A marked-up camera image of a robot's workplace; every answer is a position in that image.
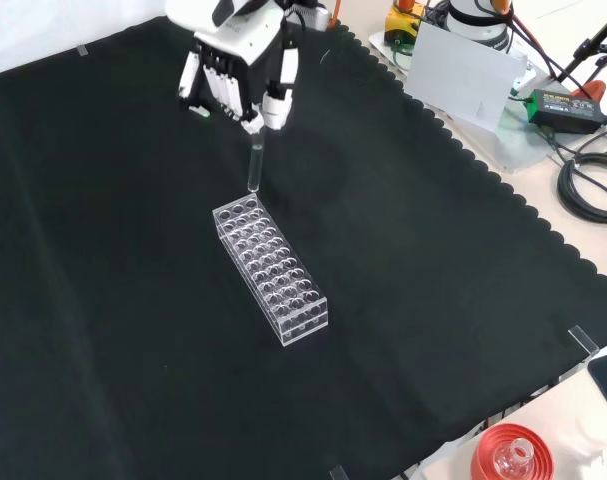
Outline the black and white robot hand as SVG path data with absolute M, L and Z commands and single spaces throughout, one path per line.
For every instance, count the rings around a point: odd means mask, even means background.
M 251 96 L 250 71 L 271 54 L 277 56 L 277 72 L 266 81 L 257 104 Z M 277 131 L 291 111 L 298 67 L 299 48 L 289 35 L 284 10 L 268 3 L 253 14 L 230 18 L 215 32 L 194 32 L 178 100 L 185 109 L 205 111 L 201 90 L 207 87 L 223 113 L 248 134 L 263 128 Z

